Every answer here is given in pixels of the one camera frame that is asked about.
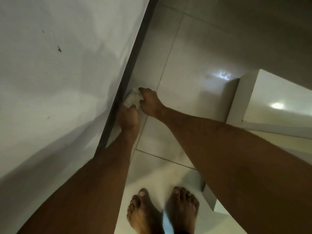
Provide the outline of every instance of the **white furniture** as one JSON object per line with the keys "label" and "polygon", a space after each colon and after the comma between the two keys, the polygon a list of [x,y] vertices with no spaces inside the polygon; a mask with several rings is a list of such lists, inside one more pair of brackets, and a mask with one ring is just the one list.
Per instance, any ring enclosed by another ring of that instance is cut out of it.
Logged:
{"label": "white furniture", "polygon": [[[240,78],[227,123],[244,128],[312,164],[312,91],[257,70]],[[228,214],[206,185],[215,212]]]}

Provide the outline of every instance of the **wall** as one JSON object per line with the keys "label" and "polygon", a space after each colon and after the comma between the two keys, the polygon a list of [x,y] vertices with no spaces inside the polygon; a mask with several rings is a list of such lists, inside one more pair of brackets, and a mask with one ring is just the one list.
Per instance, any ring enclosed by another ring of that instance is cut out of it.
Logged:
{"label": "wall", "polygon": [[0,233],[93,157],[149,0],[1,0]]}

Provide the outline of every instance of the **left foot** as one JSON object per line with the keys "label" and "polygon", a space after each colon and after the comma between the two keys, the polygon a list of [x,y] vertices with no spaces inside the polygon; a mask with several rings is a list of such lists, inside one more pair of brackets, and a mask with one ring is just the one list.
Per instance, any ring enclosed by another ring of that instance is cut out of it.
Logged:
{"label": "left foot", "polygon": [[138,234],[164,233],[162,215],[153,205],[145,188],[132,197],[127,219]]}

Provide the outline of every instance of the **dark skirting board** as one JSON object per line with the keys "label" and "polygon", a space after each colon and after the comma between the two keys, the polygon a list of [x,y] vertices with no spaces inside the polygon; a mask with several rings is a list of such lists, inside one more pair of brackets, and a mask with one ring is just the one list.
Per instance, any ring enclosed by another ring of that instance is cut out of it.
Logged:
{"label": "dark skirting board", "polygon": [[144,41],[144,38],[146,35],[146,31],[147,31],[147,28],[149,27],[149,24],[150,24],[150,21],[152,19],[152,16],[153,16],[157,2],[158,2],[158,0],[150,0],[148,5],[147,5],[144,17],[142,19],[141,26],[138,30],[138,34],[137,34],[137,37],[135,39],[135,43],[133,44],[133,48],[132,48],[132,51],[130,53],[129,60],[128,60],[126,68],[124,70],[124,74],[121,78],[121,81],[120,81],[115,99],[113,101],[113,105],[111,107],[110,113],[108,115],[102,136],[99,140],[98,148],[106,147],[106,145],[107,145],[108,138],[110,137],[110,133],[111,133],[113,126],[114,126],[114,123],[115,123],[118,105],[122,102],[124,94],[127,90],[127,86],[128,86],[130,77],[132,75],[133,68],[134,68],[136,60],[138,58],[138,54],[141,50],[141,47],[142,47],[142,44],[143,44],[143,41]]}

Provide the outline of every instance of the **right foot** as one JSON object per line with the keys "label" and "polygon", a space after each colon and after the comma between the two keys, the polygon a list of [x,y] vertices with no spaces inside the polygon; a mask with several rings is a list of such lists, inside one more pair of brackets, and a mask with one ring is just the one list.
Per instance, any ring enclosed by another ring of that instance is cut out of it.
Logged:
{"label": "right foot", "polygon": [[168,218],[174,233],[182,231],[194,234],[199,202],[184,187],[176,186],[166,205]]}
{"label": "right foot", "polygon": [[164,233],[162,215],[153,205],[147,189],[140,189],[128,207],[127,219],[138,234]]}

